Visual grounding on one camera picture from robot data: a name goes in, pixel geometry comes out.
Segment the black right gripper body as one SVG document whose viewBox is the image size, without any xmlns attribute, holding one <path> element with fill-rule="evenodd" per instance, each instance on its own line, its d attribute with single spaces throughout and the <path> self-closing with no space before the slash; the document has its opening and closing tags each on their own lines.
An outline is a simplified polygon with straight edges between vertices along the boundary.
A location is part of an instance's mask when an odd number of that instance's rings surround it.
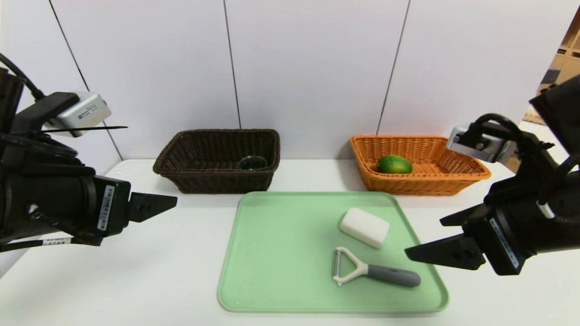
<svg viewBox="0 0 580 326">
<path fill-rule="evenodd" d="M 482 225 L 463 227 L 473 237 L 500 276 L 520 274 L 528 258 L 549 252 L 555 243 L 557 217 L 536 200 L 509 200 L 486 205 L 489 213 Z"/>
</svg>

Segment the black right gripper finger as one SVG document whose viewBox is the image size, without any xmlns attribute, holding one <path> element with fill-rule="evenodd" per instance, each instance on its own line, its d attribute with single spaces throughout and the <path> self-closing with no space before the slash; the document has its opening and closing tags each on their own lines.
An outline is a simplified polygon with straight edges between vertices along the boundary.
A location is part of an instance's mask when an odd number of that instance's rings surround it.
<svg viewBox="0 0 580 326">
<path fill-rule="evenodd" d="M 415 262 L 465 270 L 477 270 L 486 263 L 476 240 L 464 234 L 406 248 L 405 254 Z"/>
<path fill-rule="evenodd" d="M 489 208 L 485 205 L 485 203 L 481 203 L 477 206 L 472 206 L 460 212 L 445 216 L 441 218 L 440 223 L 446 227 L 475 227 L 475 225 L 482 225 L 485 222 L 488 213 Z"/>
</svg>

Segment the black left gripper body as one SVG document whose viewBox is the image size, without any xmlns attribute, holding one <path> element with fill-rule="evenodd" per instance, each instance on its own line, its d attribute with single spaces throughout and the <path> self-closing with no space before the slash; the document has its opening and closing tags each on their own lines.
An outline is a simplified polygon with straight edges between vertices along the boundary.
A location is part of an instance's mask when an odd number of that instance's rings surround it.
<svg viewBox="0 0 580 326">
<path fill-rule="evenodd" d="M 63 232 L 100 245 L 127 227 L 130 183 L 89 175 L 12 175 L 12 239 Z"/>
</svg>

